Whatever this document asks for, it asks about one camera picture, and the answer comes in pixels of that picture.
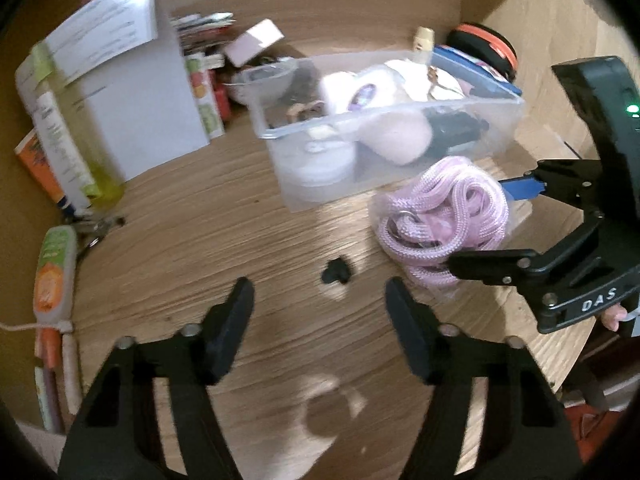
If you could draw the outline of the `person's right hand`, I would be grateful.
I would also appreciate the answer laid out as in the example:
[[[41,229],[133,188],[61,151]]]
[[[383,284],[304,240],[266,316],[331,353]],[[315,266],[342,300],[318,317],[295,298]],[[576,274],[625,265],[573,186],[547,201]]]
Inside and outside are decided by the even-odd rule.
[[[620,304],[616,304],[606,309],[600,316],[600,320],[605,328],[611,332],[617,332],[620,328],[620,323],[625,321],[627,315],[627,310]]]

